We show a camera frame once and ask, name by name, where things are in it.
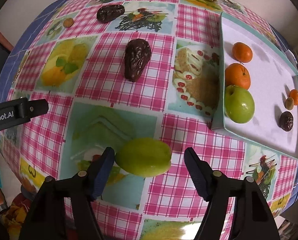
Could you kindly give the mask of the large dark date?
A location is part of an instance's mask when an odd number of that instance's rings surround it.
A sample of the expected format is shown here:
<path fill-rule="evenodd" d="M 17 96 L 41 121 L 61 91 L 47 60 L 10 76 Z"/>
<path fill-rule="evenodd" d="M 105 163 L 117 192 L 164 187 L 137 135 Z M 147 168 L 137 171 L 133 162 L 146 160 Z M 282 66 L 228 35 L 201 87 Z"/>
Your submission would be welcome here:
<path fill-rule="evenodd" d="M 279 118 L 279 127 L 286 131 L 289 132 L 293 128 L 293 115 L 290 111 L 285 111 L 280 115 Z"/>

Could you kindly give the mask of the round green guava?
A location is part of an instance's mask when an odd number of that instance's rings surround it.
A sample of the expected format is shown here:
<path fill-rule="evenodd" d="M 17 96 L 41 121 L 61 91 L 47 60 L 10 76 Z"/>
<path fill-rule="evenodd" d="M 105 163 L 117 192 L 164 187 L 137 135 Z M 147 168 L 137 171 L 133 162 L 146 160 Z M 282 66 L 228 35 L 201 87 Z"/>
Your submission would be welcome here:
<path fill-rule="evenodd" d="M 252 94 L 239 86 L 229 85 L 224 92 L 224 110 L 227 117 L 238 124 L 249 122 L 255 112 Z"/>

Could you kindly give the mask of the small brown kiwi fruit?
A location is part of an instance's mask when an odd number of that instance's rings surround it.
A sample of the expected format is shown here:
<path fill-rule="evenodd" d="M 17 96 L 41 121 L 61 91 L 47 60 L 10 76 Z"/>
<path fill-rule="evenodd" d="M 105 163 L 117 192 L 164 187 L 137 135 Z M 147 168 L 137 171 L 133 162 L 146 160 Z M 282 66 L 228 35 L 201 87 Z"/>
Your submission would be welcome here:
<path fill-rule="evenodd" d="M 294 108 L 294 105 L 295 105 L 295 102 L 294 102 L 294 99 L 292 97 L 288 97 L 286 100 L 285 100 L 285 108 L 289 111 L 293 110 Z"/>

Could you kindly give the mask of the orange mandarin with stem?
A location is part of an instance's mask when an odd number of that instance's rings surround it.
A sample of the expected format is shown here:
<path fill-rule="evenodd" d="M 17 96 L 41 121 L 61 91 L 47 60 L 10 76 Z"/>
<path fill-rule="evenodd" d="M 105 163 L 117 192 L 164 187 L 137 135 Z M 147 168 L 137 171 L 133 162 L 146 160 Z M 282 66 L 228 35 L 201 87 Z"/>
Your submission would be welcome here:
<path fill-rule="evenodd" d="M 298 90 L 296 90 L 296 89 L 292 89 L 292 90 L 289 92 L 289 97 L 290 97 L 290 98 L 293 98 L 294 105 L 295 105 L 295 106 L 298 106 Z"/>

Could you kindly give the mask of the blue tablecloth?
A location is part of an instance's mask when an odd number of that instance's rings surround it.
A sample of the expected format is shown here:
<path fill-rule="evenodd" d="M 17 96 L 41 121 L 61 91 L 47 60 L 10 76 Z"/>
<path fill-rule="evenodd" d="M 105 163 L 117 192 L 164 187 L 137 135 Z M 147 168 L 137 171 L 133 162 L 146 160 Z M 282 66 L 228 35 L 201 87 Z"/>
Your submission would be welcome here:
<path fill-rule="evenodd" d="M 68 5 L 71 1 L 58 0 L 49 5 L 29 25 L 7 58 L 0 74 L 0 103 L 12 96 L 29 95 L 31 100 L 46 99 L 49 110 L 47 114 L 32 118 L 28 123 L 1 131 L 0 140 L 5 137 L 16 146 L 19 146 L 24 139 L 51 146 L 61 143 L 72 98 L 34 91 L 44 65 L 57 44 L 56 41 L 51 41 L 39 45 L 37 41 L 51 26 L 51 18 L 60 7 Z"/>

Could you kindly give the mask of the small brown longan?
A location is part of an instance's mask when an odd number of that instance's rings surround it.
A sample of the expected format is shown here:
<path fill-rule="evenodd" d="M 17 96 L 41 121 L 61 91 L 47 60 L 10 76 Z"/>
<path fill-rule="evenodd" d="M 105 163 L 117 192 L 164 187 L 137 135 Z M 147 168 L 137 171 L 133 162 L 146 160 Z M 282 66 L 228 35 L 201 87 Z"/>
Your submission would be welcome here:
<path fill-rule="evenodd" d="M 74 19 L 69 17 L 69 18 L 66 18 L 64 21 L 63 21 L 63 26 L 64 28 L 70 28 L 74 25 Z"/>

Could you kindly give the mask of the green star fruit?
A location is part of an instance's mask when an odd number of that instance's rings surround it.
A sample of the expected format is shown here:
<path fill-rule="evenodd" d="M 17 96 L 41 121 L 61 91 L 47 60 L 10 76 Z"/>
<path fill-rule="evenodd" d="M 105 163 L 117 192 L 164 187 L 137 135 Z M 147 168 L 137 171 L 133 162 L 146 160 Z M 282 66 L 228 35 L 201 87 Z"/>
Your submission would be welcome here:
<path fill-rule="evenodd" d="M 115 162 L 126 172 L 146 178 L 167 172 L 171 157 L 168 144 L 153 138 L 136 138 L 120 148 L 115 155 Z"/>

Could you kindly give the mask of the pink checkered fruit tablecloth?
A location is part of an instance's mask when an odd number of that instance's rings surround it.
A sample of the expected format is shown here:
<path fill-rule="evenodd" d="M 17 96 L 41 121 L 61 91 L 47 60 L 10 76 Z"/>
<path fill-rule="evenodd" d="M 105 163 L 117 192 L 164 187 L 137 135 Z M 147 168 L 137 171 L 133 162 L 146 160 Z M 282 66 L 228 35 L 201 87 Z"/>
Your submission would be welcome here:
<path fill-rule="evenodd" d="M 105 5 L 125 13 L 97 20 Z M 103 233 L 115 239 L 191 239 L 206 212 L 184 163 L 192 147 L 226 176 L 252 176 L 274 216 L 291 204 L 298 161 L 211 130 L 218 104 L 219 23 L 225 12 L 263 37 L 270 26 L 205 0 L 72 0 L 51 18 L 39 45 L 56 41 L 35 92 L 69 96 L 67 123 L 55 146 L 24 139 L 19 146 L 2 137 L 2 155 L 29 189 L 51 175 L 66 179 L 87 168 L 108 146 L 115 151 L 136 138 L 168 144 L 169 170 L 140 177 L 114 165 L 92 208 Z M 64 28 L 63 21 L 74 25 Z M 152 56 L 136 82 L 124 77 L 129 41 L 146 40 Z"/>

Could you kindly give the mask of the dark date near apples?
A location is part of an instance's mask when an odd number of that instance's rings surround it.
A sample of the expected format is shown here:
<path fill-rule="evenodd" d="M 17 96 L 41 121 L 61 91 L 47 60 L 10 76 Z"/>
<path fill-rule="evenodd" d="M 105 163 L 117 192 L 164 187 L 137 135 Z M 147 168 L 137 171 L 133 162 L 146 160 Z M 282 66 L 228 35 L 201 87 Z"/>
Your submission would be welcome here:
<path fill-rule="evenodd" d="M 125 13 L 125 8 L 121 4 L 105 5 L 97 11 L 97 20 L 101 23 L 108 23 Z"/>

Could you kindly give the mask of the dark date beside guava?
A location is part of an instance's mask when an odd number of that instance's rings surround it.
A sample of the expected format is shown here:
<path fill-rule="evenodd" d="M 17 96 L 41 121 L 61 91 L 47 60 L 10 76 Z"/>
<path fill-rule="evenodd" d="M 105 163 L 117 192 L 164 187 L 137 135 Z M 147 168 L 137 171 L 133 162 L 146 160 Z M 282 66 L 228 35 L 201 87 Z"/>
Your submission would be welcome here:
<path fill-rule="evenodd" d="M 129 41 L 124 54 L 124 77 L 131 82 L 136 82 L 151 56 L 152 51 L 146 40 L 137 38 Z"/>

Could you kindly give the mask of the white tray teal rim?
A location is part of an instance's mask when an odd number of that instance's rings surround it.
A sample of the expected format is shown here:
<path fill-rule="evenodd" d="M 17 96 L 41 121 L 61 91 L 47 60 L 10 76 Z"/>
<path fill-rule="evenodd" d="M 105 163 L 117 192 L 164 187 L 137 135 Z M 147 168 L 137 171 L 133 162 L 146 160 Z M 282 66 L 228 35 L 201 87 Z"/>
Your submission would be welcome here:
<path fill-rule="evenodd" d="M 291 111 L 292 130 L 286 132 L 279 127 L 279 117 L 286 110 L 284 99 L 290 90 L 298 90 L 297 68 L 267 38 L 225 12 L 220 16 L 219 32 L 220 96 L 211 128 L 216 133 L 298 159 L 298 106 Z M 246 124 L 233 122 L 224 111 L 225 69 L 235 61 L 231 50 L 236 42 L 245 43 L 253 52 L 252 61 L 245 66 L 251 76 L 249 92 L 255 102 L 255 113 Z"/>

